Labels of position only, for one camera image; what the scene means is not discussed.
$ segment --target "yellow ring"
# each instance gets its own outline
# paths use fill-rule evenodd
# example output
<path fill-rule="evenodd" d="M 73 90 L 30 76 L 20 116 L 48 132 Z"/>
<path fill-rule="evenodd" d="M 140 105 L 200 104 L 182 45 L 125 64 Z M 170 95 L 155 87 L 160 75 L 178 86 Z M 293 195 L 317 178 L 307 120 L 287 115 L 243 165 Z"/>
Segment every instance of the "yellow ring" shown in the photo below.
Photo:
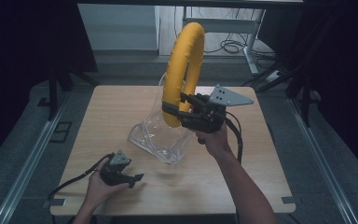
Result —
<path fill-rule="evenodd" d="M 189 103 L 180 103 L 182 82 L 187 63 L 189 63 L 189 66 L 183 93 L 187 95 L 194 94 L 199 82 L 205 42 L 204 33 L 202 26 L 196 22 L 186 25 L 176 39 L 171 58 L 168 61 L 162 101 L 179 106 L 179 111 L 188 112 L 190 109 Z M 170 127 L 175 128 L 181 125 L 179 119 L 174 115 L 163 112 L 163 118 Z"/>

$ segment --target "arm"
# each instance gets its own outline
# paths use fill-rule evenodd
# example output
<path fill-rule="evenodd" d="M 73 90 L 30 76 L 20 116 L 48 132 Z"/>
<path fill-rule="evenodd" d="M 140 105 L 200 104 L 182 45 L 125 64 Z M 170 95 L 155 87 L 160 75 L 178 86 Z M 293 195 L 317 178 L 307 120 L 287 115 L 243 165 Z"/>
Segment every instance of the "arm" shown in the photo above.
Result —
<path fill-rule="evenodd" d="M 87 188 L 86 198 L 82 203 L 73 224 L 89 224 L 92 214 L 95 209 L 102 204 L 106 199 L 108 199 L 113 194 L 126 189 L 129 184 L 119 184 L 115 186 L 106 185 L 100 177 L 99 171 L 103 168 L 104 162 L 101 162 L 97 171 L 92 173 L 89 177 L 89 186 Z"/>
<path fill-rule="evenodd" d="M 196 135 L 205 139 L 208 152 L 216 159 L 241 220 L 244 223 L 276 223 L 267 198 L 232 153 L 226 124 L 218 132 L 196 132 Z"/>

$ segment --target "person's left hand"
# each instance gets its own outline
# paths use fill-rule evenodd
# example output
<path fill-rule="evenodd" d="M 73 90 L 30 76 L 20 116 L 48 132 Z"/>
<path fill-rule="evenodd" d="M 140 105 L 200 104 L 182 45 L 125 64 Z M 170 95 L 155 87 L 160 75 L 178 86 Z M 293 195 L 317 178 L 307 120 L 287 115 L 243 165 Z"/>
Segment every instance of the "person's left hand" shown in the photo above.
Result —
<path fill-rule="evenodd" d="M 92 175 L 89 177 L 89 186 L 87 188 L 86 198 L 83 203 L 94 209 L 113 194 L 130 186 L 129 183 L 108 186 L 103 182 L 100 176 L 100 171 L 103 169 L 103 165 L 107 161 L 108 160 L 102 161 L 96 168 L 96 171 L 94 171 L 94 173 L 92 173 Z"/>

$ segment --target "clear plastic bag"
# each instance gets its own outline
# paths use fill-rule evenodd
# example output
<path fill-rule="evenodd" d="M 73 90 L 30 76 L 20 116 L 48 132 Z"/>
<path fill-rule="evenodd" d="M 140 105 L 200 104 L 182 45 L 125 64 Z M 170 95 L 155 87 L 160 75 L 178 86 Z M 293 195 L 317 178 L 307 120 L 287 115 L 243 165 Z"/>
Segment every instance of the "clear plastic bag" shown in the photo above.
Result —
<path fill-rule="evenodd" d="M 165 74 L 158 84 L 158 95 L 149 115 L 132 127 L 128 139 L 136 146 L 155 155 L 168 164 L 179 162 L 186 153 L 192 132 L 183 128 L 171 128 L 162 117 L 161 97 Z"/>

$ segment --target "background table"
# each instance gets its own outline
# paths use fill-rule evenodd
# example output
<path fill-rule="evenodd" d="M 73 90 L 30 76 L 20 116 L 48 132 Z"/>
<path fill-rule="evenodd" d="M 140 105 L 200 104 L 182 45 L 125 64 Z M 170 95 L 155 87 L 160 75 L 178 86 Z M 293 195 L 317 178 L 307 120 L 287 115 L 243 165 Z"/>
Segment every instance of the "background table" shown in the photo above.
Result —
<path fill-rule="evenodd" d="M 281 163 L 273 146 L 253 89 L 229 88 L 255 99 L 253 105 L 229 107 L 240 121 L 244 141 L 243 167 L 266 194 L 275 213 L 295 211 Z M 209 93 L 213 87 L 198 87 Z M 95 214 L 126 215 L 196 215 L 233 214 L 235 206 L 215 160 L 194 135 L 184 158 L 177 164 L 165 164 L 127 140 L 133 125 L 148 114 L 158 87 L 99 86 L 95 89 L 77 139 L 62 175 L 61 183 L 82 174 L 102 156 L 123 149 L 132 159 L 123 174 L 145 174 L 133 189 L 125 189 L 101 205 Z M 237 151 L 235 135 L 229 143 Z M 74 215 L 83 202 L 88 185 L 84 178 L 62 189 L 56 199 L 64 206 L 51 206 L 56 216 Z"/>

